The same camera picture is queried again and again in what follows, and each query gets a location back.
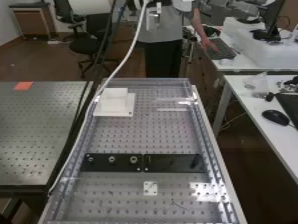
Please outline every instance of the desk leg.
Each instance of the desk leg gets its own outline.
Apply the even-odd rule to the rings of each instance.
[[[213,122],[213,132],[214,135],[217,136],[219,133],[219,129],[221,129],[221,124],[222,124],[222,119],[226,113],[226,108],[230,102],[230,96],[231,96],[231,90],[229,87],[229,84],[225,83],[225,88],[222,91],[222,95],[221,95],[221,102],[217,108],[217,115],[215,115],[215,119]]]

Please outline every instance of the mounting hole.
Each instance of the mounting hole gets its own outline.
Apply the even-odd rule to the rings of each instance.
[[[132,156],[132,157],[130,157],[130,163],[132,163],[132,164],[136,164],[136,163],[137,163],[137,156]]]
[[[116,158],[114,158],[114,156],[110,156],[109,157],[109,163],[114,163],[116,162]]]

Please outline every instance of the black device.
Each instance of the black device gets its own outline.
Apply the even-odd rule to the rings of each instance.
[[[289,117],[279,111],[277,110],[266,110],[262,113],[262,116],[270,120],[271,122],[287,126],[290,124],[290,119]]]
[[[207,49],[207,56],[211,60],[233,59],[237,56],[235,52],[221,38],[213,38],[210,41],[215,44],[218,49],[218,51],[214,51],[211,48]]]
[[[278,93],[275,97],[298,129],[298,95]]]
[[[221,31],[218,29],[206,25],[203,25],[202,27],[207,37],[211,37],[213,35],[217,35],[217,36],[221,35]]]
[[[253,37],[257,40],[281,41],[281,35],[277,28],[277,19],[286,0],[275,0],[266,9],[262,16],[265,20],[266,30],[253,30]]]

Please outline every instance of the black metal bracket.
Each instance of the black metal bracket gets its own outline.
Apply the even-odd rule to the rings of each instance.
[[[146,154],[144,171],[149,173],[202,173],[203,161],[199,154]]]
[[[141,172],[142,154],[85,154],[81,171],[84,172]]]
[[[199,154],[85,154],[82,172],[202,173]]]

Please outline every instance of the black chair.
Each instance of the black chair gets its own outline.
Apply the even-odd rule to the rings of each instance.
[[[89,56],[89,59],[85,61],[78,62],[78,67],[81,69],[81,78],[85,78],[85,73],[90,69],[97,51],[100,49],[104,35],[105,35],[105,28],[106,28],[106,23],[109,20],[109,14],[94,14],[94,15],[88,15],[86,16],[86,33],[88,37],[78,38],[69,44],[69,48],[73,52],[85,54]],[[116,62],[118,64],[117,59],[106,59],[105,61]],[[102,65],[104,69],[110,73],[109,68]]]
[[[82,28],[84,25],[82,21],[85,20],[85,17],[73,14],[68,0],[53,0],[53,2],[54,2],[56,19],[62,23],[70,24],[68,28],[73,30],[73,34],[66,36],[62,40],[66,41],[69,38],[77,39],[78,38],[77,29]]]

